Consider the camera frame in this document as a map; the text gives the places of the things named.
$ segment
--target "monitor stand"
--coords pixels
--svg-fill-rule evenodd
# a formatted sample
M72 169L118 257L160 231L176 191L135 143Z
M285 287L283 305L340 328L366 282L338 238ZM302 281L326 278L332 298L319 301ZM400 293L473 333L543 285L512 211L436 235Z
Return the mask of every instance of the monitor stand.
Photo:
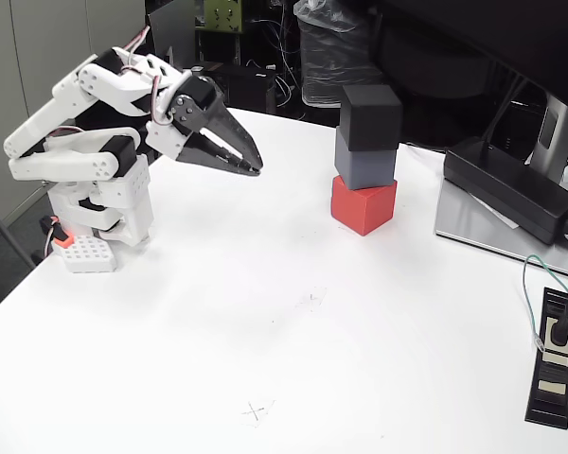
M568 107L550 96L530 166L559 183L568 162ZM549 246L521 227L512 228L471 194L443 181L435 233L524 261L532 253L554 271L568 275L568 237Z

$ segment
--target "foam block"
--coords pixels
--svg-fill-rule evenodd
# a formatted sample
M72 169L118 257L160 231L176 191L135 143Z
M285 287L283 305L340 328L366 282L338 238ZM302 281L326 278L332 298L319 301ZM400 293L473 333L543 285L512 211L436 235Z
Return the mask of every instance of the foam block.
M332 185L332 216L362 236L394 216L398 182L391 186L351 191L337 177Z
M343 87L341 133L349 151L398 149L403 109L387 85Z
M334 165L347 189L355 191L367 187L391 186L396 170L395 150L349 151L341 129L337 128Z

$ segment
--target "robotic arm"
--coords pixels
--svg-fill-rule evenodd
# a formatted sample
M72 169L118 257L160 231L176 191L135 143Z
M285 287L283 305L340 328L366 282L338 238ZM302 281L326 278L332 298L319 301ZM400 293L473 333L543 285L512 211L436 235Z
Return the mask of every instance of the robotic arm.
M149 116L146 143L175 161L247 176L263 167L257 145L227 111L215 83L153 55L114 47L86 60L52 95L4 149L15 180L58 183L48 191L56 217L46 233L72 272L113 271L106 240L134 246L153 220L147 157L135 152L137 130L60 126L97 102L130 117ZM58 131L73 133L55 136Z

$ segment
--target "orange component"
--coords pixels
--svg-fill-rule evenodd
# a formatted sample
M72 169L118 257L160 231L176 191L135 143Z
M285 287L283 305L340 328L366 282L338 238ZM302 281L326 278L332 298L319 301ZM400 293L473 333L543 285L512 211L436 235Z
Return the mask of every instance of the orange component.
M362 236L394 216L398 182L391 186L350 191L341 177L332 185L332 216Z
M61 246L62 248L67 249L76 242L76 239L74 238L73 235L67 232L65 232L65 234L67 235L67 239L65 241L61 241L60 239L57 238L53 238L53 241L57 246Z

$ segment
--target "white table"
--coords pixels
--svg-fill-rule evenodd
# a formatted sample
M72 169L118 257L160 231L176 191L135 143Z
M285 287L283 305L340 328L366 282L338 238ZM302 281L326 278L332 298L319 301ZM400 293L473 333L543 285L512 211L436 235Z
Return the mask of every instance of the white table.
M334 130L235 115L260 178L162 159L118 272L51 256L0 305L0 454L568 453L524 421L522 264L433 233L442 157L402 147L360 237L330 216ZM555 283L527 281L540 316Z

